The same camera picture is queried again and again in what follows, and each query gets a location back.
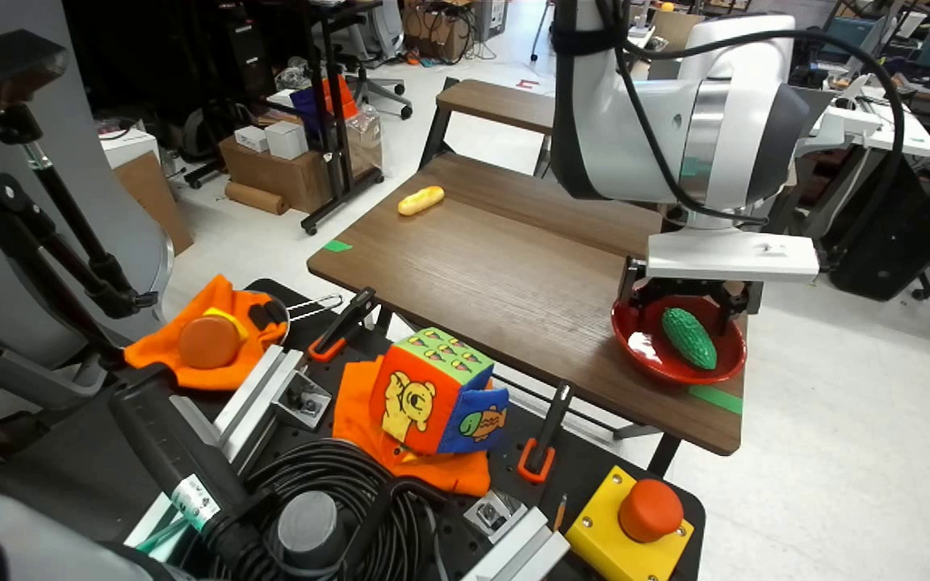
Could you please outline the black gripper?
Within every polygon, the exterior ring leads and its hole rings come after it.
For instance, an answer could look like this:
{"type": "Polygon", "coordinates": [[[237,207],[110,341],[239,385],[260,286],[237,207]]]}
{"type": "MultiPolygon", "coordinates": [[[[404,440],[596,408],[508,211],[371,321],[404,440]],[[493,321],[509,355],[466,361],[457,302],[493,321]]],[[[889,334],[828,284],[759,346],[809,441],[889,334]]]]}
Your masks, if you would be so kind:
{"type": "Polygon", "coordinates": [[[647,276],[627,295],[632,309],[643,309],[664,296],[711,296],[727,315],[752,305],[752,286],[747,282],[685,282],[685,276],[647,276]]]}

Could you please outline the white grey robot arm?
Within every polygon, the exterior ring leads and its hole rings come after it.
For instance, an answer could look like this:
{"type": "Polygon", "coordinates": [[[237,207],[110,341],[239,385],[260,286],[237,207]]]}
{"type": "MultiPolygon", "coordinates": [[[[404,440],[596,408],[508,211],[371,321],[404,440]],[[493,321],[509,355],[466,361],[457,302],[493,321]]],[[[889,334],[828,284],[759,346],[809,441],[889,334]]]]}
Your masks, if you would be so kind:
{"type": "Polygon", "coordinates": [[[792,176],[818,110],[787,88],[792,16],[696,22],[670,78],[632,70],[620,0],[561,0],[551,19],[551,174],[580,199],[664,207],[618,301],[812,276],[818,245],[775,231],[767,199],[792,176]]]}

